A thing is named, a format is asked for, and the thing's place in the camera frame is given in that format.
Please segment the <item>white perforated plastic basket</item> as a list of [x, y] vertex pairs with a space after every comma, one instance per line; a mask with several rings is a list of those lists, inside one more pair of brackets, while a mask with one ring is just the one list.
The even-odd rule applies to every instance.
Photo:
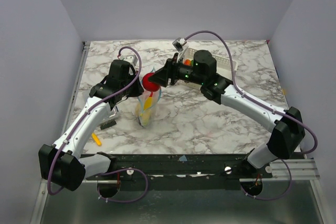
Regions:
[[[196, 49], [193, 48], [187, 48], [183, 54], [183, 63], [185, 63], [186, 60], [192, 61], [193, 56], [196, 53]], [[216, 61], [217, 61], [217, 73], [229, 80], [232, 80], [232, 71], [231, 71], [231, 64], [230, 64], [230, 59], [224, 56], [219, 56], [219, 55], [212, 55]], [[199, 90], [201, 85], [200, 84], [195, 84], [187, 81], [182, 81], [179, 80], [178, 84], [184, 85], [186, 87], [192, 88]]]

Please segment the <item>clear zip top bag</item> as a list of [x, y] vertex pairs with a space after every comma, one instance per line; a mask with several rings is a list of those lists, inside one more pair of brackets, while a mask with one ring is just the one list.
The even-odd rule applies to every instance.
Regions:
[[142, 127], [148, 127], [156, 115], [156, 107], [161, 98], [161, 86], [149, 81], [149, 77], [155, 73], [155, 68], [146, 73], [141, 79], [143, 93], [137, 97], [135, 116]]

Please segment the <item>yellow toy lemon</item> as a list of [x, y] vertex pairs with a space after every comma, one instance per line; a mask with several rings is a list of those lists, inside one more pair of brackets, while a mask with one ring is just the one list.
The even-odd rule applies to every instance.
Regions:
[[140, 103], [138, 103], [135, 107], [135, 115], [136, 116], [141, 116], [142, 115], [142, 106]]

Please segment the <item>orange yellow toy mango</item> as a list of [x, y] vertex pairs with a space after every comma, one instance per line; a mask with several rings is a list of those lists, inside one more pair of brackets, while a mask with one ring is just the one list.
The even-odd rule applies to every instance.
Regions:
[[186, 59], [186, 60], [184, 61], [184, 64], [187, 65], [187, 66], [191, 66], [191, 65], [192, 65], [192, 61], [189, 60], [189, 59]]

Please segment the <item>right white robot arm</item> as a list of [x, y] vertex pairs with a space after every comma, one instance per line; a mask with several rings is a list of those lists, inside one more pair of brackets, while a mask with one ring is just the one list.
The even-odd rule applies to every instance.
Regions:
[[242, 163], [241, 171], [246, 177], [255, 177], [261, 167], [276, 159], [289, 159], [305, 136], [297, 108], [273, 106], [235, 88], [231, 80], [217, 73], [217, 61], [207, 50], [194, 53], [192, 66], [178, 62], [175, 55], [149, 77], [150, 82], [162, 87], [179, 80], [199, 84], [204, 97], [239, 111], [270, 132], [269, 141], [253, 149]]

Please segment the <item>yellow toy banana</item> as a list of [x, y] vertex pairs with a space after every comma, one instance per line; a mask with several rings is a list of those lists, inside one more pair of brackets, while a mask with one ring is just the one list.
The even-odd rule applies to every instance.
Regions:
[[148, 121], [150, 115], [152, 113], [152, 105], [153, 105], [153, 92], [150, 93], [149, 97], [145, 100], [142, 119]]

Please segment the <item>red toy apple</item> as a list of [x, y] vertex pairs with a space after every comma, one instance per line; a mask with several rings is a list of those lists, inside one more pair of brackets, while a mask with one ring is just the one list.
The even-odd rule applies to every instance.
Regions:
[[144, 77], [142, 78], [142, 85], [144, 87], [144, 89], [146, 91], [150, 91], [150, 92], [156, 92], [157, 90], [160, 89], [160, 85], [151, 82], [149, 80], [149, 77], [151, 77], [154, 74], [154, 72], [149, 72], [147, 74], [144, 75]]

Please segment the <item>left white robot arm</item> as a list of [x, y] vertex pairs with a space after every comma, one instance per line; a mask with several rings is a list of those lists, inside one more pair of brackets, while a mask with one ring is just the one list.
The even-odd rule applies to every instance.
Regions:
[[39, 152], [42, 178], [66, 188], [76, 190], [85, 178], [100, 174], [104, 179], [116, 175], [115, 158], [99, 152], [82, 158], [87, 140], [95, 128], [107, 117], [124, 97], [137, 97], [143, 93], [139, 73], [133, 64], [114, 60], [104, 79], [93, 86], [86, 103], [68, 130], [52, 145], [44, 144]]

